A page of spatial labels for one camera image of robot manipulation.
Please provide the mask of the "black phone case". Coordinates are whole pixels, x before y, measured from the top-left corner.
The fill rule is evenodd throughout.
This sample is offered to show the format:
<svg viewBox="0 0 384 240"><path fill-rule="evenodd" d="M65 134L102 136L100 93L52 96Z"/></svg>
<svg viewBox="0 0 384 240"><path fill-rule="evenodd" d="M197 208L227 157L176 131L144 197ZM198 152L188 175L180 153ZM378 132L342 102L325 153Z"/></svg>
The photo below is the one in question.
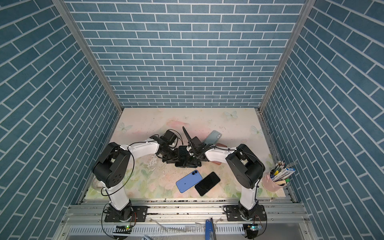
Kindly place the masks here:
<svg viewBox="0 0 384 240"><path fill-rule="evenodd" d="M175 162L178 168L196 168L195 159L190 155L187 146L178 147L178 159Z"/></svg>

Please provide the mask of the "sage green phone case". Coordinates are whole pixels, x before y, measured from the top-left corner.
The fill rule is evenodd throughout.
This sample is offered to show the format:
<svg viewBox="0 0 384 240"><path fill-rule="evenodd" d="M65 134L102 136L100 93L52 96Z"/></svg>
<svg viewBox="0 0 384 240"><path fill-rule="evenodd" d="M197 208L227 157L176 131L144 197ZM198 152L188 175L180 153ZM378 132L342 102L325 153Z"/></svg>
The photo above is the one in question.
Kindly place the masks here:
<svg viewBox="0 0 384 240"><path fill-rule="evenodd" d="M203 141L206 145L216 145L220 138L222 137L222 134L216 130L213 130Z"/></svg>

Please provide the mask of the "blue smartphone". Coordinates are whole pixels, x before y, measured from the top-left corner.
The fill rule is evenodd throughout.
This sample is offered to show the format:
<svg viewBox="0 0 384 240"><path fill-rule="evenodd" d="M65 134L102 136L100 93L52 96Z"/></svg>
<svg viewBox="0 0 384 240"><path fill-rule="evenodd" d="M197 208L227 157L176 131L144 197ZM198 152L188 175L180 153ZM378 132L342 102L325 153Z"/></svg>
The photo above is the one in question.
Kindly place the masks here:
<svg viewBox="0 0 384 240"><path fill-rule="evenodd" d="M194 187L196 184L201 182L203 177L197 170L193 170L191 173L181 178L176 182L176 186L180 193L184 193L190 188Z"/></svg>

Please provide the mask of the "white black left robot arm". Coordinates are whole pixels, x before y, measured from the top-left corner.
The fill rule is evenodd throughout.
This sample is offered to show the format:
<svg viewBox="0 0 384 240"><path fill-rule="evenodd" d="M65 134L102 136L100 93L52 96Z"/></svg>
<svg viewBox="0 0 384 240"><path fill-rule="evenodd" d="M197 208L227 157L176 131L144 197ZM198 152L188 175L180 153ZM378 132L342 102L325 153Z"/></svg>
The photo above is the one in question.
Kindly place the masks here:
<svg viewBox="0 0 384 240"><path fill-rule="evenodd" d="M108 222L127 222L133 218L132 202L126 194L123 180L129 163L134 164L136 159L153 154L173 161L178 158L178 148L176 144L147 140L130 145L112 142L102 151L92 172L105 188L102 195L110 199Z"/></svg>

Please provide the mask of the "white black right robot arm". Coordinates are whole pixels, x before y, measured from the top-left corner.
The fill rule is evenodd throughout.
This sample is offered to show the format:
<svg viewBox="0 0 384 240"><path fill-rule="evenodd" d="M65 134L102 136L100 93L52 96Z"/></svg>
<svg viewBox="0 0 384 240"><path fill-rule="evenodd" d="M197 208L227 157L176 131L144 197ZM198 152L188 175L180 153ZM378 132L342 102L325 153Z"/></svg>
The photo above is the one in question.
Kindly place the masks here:
<svg viewBox="0 0 384 240"><path fill-rule="evenodd" d="M197 152L196 148L187 147L186 164L188 167L200 167L201 161L226 163L229 165L236 180L242 186L239 201L239 213L246 220L254 220L259 207L257 191L265 166L248 148L241 144L234 149L209 146Z"/></svg>

